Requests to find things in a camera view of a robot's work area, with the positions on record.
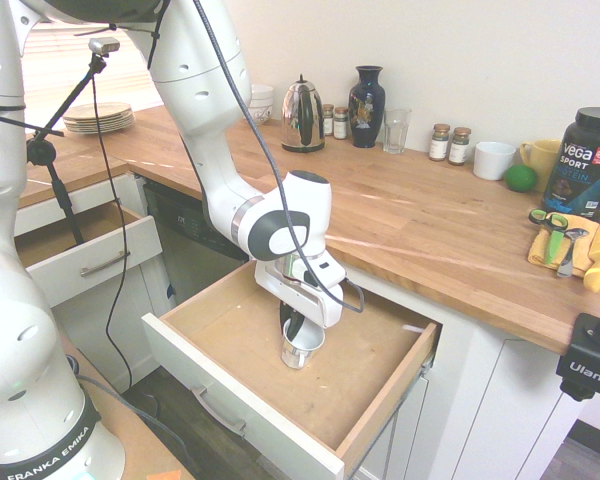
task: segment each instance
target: stainless steel kettle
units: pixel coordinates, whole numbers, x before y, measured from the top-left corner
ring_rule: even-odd
[[[282,104],[282,148],[309,153],[324,147],[322,101],[302,75],[291,85]]]

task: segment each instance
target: green ball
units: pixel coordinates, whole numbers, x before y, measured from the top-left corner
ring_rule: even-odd
[[[504,174],[504,181],[514,192],[527,192],[536,185],[538,175],[531,167],[514,165]]]

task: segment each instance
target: white bowl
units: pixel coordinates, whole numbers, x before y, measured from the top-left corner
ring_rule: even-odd
[[[271,110],[273,109],[273,105],[265,106],[265,107],[256,107],[253,108],[249,106],[249,113],[253,117],[256,125],[262,125],[264,122],[271,118]]]
[[[262,100],[259,99],[255,99],[255,100],[251,100],[251,103],[249,104],[249,108],[263,108],[263,107],[270,107],[273,105],[273,97],[271,98],[265,98]]]
[[[273,87],[269,85],[251,85],[251,100],[265,100],[273,98]]]

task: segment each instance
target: black kettle handle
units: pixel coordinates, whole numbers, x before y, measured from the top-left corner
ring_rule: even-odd
[[[313,130],[313,111],[311,109],[311,92],[308,89],[303,89],[300,92],[300,109],[298,112],[300,118],[300,140],[306,147],[311,145],[311,135]]]

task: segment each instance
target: wooden drawer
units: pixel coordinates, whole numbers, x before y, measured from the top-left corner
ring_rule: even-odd
[[[342,479],[417,378],[438,326],[366,292],[364,313],[344,310],[293,370],[280,359],[279,301],[254,271],[247,263],[162,319],[145,315],[154,357],[292,479]]]
[[[130,269],[160,254],[162,247],[153,217],[142,218],[125,208],[123,212]],[[66,220],[15,239],[22,263],[51,307],[122,273],[124,242],[116,204],[105,203],[76,218],[85,239],[82,245],[75,246]]]

